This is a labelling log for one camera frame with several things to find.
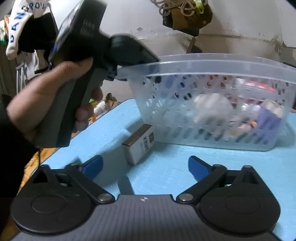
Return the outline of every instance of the metal pivot screw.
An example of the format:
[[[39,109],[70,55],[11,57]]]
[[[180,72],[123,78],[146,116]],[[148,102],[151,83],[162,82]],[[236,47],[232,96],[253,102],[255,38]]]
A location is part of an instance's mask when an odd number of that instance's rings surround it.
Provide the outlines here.
[[[189,193],[183,193],[179,195],[179,199],[183,202],[189,202],[193,199],[193,196]]]
[[[109,193],[100,194],[98,199],[102,202],[110,201],[112,199],[112,195]]]

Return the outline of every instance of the hand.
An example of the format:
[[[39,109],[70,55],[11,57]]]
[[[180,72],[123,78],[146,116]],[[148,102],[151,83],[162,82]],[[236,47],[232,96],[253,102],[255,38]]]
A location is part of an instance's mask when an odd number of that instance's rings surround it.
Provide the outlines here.
[[[65,61],[49,72],[46,72],[33,80],[15,96],[6,110],[11,122],[32,141],[36,127],[45,117],[58,89],[67,81],[78,79],[92,66],[93,58],[88,58],[74,63]],[[97,87],[92,94],[92,99],[100,101],[103,93]],[[75,130],[83,131],[88,125],[88,119],[93,115],[94,109],[91,104],[81,106],[76,111]]]

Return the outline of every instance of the cable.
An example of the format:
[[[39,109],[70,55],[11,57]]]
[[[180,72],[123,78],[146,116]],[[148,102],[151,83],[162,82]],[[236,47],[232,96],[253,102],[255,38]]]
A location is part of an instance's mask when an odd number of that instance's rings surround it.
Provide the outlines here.
[[[163,0],[159,2],[157,2],[157,0],[150,0],[150,1],[159,8],[160,15],[164,17],[168,16],[171,13],[171,10],[175,8],[179,8],[181,10],[181,13],[186,17],[192,16],[194,14],[194,10],[197,9],[195,3],[193,3],[192,0],[180,0],[180,2],[176,4],[172,3],[171,0]],[[202,3],[203,5],[207,5],[208,0],[203,0]]]
[[[38,167],[37,168],[40,167],[40,163],[41,163],[41,149],[39,149],[38,151]]]

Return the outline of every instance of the blue tabletop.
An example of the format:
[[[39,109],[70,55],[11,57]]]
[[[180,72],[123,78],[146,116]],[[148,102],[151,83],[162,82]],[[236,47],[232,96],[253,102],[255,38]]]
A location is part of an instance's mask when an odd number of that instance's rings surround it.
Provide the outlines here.
[[[125,160],[121,143],[142,124],[135,100],[127,100],[73,138],[69,147],[59,149],[44,164],[58,169],[77,159],[85,162],[100,154],[104,159],[104,168],[94,181],[115,197],[120,194],[118,182],[127,176],[135,194],[172,194],[174,198],[196,183],[188,171],[191,155],[210,165],[222,164],[234,170],[252,165],[281,206],[281,216],[274,233],[283,241],[296,238],[296,114],[290,113],[283,136],[268,152],[156,142],[140,164],[130,166]]]

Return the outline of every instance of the colorful items in basket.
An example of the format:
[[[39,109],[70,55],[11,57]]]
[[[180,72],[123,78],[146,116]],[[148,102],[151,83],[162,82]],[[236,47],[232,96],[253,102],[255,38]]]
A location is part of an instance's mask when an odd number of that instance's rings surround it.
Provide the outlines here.
[[[235,110],[229,99],[218,93],[198,95],[193,106],[194,122],[205,124],[214,137],[222,135],[225,141],[237,139],[253,129],[259,140],[267,141],[276,135],[284,110],[271,100],[258,104],[243,98],[239,98]]]
[[[231,102],[219,93],[200,94],[193,100],[196,124],[213,119],[227,120],[234,111]]]
[[[271,92],[276,91],[274,88],[272,88],[266,83],[261,83],[260,81],[246,80],[241,78],[236,78],[236,85],[238,89],[244,88],[246,90],[251,90],[256,87],[257,89],[261,89],[261,90],[266,90]]]
[[[258,128],[254,134],[263,142],[268,141],[276,135],[283,115],[283,106],[271,100],[264,101],[256,120]]]

